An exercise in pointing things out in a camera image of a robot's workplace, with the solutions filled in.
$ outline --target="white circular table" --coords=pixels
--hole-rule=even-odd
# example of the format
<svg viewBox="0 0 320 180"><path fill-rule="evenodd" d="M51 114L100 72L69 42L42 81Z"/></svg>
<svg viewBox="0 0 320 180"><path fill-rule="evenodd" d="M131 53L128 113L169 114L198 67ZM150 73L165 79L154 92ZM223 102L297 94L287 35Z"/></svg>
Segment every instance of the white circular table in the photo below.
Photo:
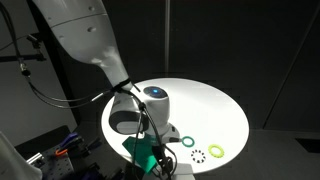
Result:
<svg viewBox="0 0 320 180"><path fill-rule="evenodd" d="M193 147L186 147L181 142L167 144L178 159L175 174L196 174L216 169L230 162L245 146L249 135L247 118L240 106L222 91L200 82L175 78L147 80L136 85L141 90L148 86L164 89L170 99L169 122L178 129L180 138L190 136L194 139ZM131 161L131 155L122 146L128 135L118 134L109 126L113 101L114 98L104 109L102 131L110 146ZM209 153L208 148L212 144L224 150L221 158ZM212 152L220 153L216 148Z"/></svg>

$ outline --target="dark background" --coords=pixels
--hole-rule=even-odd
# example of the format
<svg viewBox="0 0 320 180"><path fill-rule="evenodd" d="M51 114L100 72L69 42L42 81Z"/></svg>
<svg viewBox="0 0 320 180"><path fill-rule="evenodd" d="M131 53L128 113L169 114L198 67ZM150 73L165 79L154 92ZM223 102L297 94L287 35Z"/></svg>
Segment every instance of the dark background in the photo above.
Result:
<svg viewBox="0 0 320 180"><path fill-rule="evenodd" d="M165 77L165 1L104 3L131 79ZM318 4L319 0L171 0L169 77L224 91L242 107L250 128L319 132L320 15L310 24ZM49 54L59 54L51 57L60 62L56 71L65 72L59 78L68 85L63 85L67 96L110 88L98 67L72 60L58 44L51 46L55 48L47 47ZM76 119L99 122L109 98L80 108L74 112Z"/></svg>

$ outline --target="ring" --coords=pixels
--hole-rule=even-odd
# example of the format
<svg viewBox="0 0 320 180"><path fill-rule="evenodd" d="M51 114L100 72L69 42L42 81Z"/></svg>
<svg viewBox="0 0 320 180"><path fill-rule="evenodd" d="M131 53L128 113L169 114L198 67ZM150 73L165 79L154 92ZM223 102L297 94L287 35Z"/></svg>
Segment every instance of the ring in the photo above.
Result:
<svg viewBox="0 0 320 180"><path fill-rule="evenodd" d="M191 143L191 144L186 144L186 143L184 142L184 140L186 140L186 139L190 139L190 140L192 141L192 143ZM192 147L192 146L194 145L194 139L193 139L192 137L190 137L190 136L185 136L185 137L182 138L182 144L183 144L185 147Z"/></svg>
<svg viewBox="0 0 320 180"><path fill-rule="evenodd" d="M219 150L220 150L220 154L215 154L215 153L213 153L213 152L212 152L212 149L213 149L213 148L219 149ZM211 144L211 145L209 146L208 150L209 150L209 153L210 153L213 157L216 157L216 158L221 158L221 157L224 155L224 151L223 151L222 147L219 146L219 145L217 145L217 144Z"/></svg>

